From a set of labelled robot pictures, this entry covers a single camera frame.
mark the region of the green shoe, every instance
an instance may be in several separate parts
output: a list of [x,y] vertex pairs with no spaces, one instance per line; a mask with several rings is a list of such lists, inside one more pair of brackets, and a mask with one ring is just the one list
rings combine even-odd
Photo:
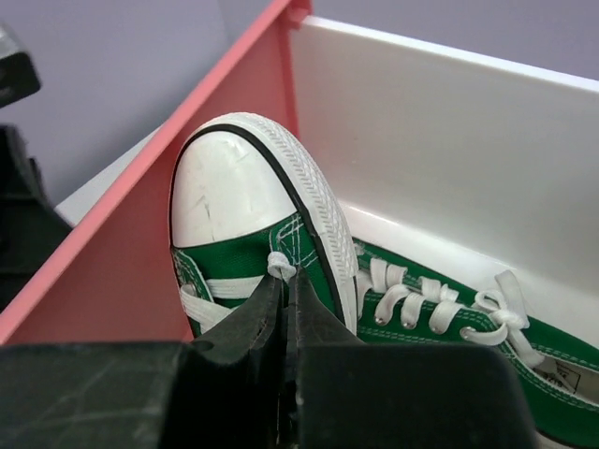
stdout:
[[494,346],[518,373],[542,447],[599,447],[599,350],[528,317],[511,271],[495,277],[499,291],[476,292],[355,242],[361,339]]
[[345,217],[312,157],[278,123],[232,113],[187,139],[170,232],[195,336],[242,304],[265,274],[288,281],[296,267],[356,333],[358,260]]

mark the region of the green canvas fabric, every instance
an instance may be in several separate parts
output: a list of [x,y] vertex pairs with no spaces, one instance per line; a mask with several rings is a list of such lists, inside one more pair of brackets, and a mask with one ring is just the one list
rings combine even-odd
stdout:
[[[265,275],[268,256],[272,251],[285,254],[294,267],[303,267],[320,300],[329,310],[334,311],[330,286],[316,253],[313,238],[299,213],[294,213],[266,229],[236,239],[191,248],[173,248],[172,256],[180,285],[191,283],[196,288],[198,297],[233,308],[241,305],[247,298],[212,298],[205,281]],[[199,323],[189,321],[194,335],[200,335]]]
[[[476,291],[455,282],[440,273],[423,267],[411,260],[363,241],[354,239],[358,246],[358,262],[360,269],[368,269],[373,257],[386,260],[388,263],[408,268],[404,282],[418,287],[417,279],[424,276],[447,283],[448,286],[460,292],[458,302],[471,306],[475,300]],[[469,326],[477,331],[492,331],[497,326],[481,311],[464,309],[452,322],[445,334],[438,335],[429,329],[429,319],[436,304],[426,301],[416,328],[406,329],[400,323],[400,301],[393,314],[391,322],[380,326],[374,321],[374,311],[383,295],[369,292],[365,297],[362,317],[358,323],[358,336],[372,343],[449,343],[464,341],[460,329]],[[599,350],[590,346],[560,329],[547,325],[532,317],[530,327],[523,333],[532,347],[544,355],[550,355],[558,360],[571,362],[580,367],[599,372]],[[547,382],[519,361],[508,343],[497,347],[516,370],[524,394],[531,408],[537,429],[556,441],[581,447],[599,447],[599,407],[576,398],[557,388],[551,388]]]

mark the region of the shoelace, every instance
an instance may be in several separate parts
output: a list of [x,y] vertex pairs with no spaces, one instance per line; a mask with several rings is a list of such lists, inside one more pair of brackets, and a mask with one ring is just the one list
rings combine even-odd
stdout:
[[[362,309],[364,297],[369,290],[384,294],[376,306],[374,321],[385,326],[393,317],[397,303],[404,299],[400,310],[400,322],[406,329],[416,327],[424,301],[437,303],[429,320],[429,328],[436,334],[449,329],[458,312],[466,306],[456,302],[459,292],[434,279],[419,278],[420,292],[403,284],[407,268],[388,264],[382,259],[371,259],[370,270],[358,275],[358,306]],[[512,348],[530,368],[539,367],[545,357],[531,346],[522,329],[530,324],[524,308],[524,299],[518,280],[511,271],[495,277],[500,290],[485,290],[475,295],[473,309],[487,314],[498,328],[490,332],[477,331],[470,326],[460,330],[464,340],[486,346],[496,346],[509,341]]]
[[[289,259],[279,252],[269,254],[267,270],[273,278],[281,279],[285,283],[289,282],[297,272],[296,268],[289,263]],[[213,297],[242,298],[250,297],[261,280],[262,276],[255,276],[243,279],[207,280],[206,284]],[[200,324],[202,333],[208,332],[236,309],[198,297],[196,288],[191,283],[179,288],[179,296],[185,314]]]

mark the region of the box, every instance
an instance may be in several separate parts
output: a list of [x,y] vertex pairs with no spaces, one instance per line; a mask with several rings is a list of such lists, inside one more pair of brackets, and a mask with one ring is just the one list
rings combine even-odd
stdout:
[[353,234],[599,345],[599,82],[275,0],[0,315],[0,342],[190,337],[169,255],[185,138],[252,111],[300,137]]

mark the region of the gray background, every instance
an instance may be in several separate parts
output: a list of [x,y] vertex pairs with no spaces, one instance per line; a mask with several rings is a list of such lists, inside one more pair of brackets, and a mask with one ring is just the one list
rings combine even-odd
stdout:
[[[42,90],[0,110],[59,202],[154,130],[269,0],[0,0]],[[316,15],[599,80],[596,0],[314,0]]]

